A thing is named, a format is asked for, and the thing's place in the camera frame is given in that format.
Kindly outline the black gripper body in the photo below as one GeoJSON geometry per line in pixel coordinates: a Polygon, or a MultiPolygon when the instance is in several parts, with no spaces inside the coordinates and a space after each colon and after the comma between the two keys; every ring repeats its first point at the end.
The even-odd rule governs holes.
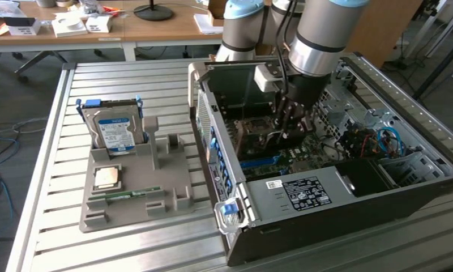
{"type": "Polygon", "coordinates": [[[330,80],[331,74],[324,76],[291,75],[288,77],[288,91],[286,96],[294,102],[303,105],[306,110],[311,110],[324,92],[330,80]]]}

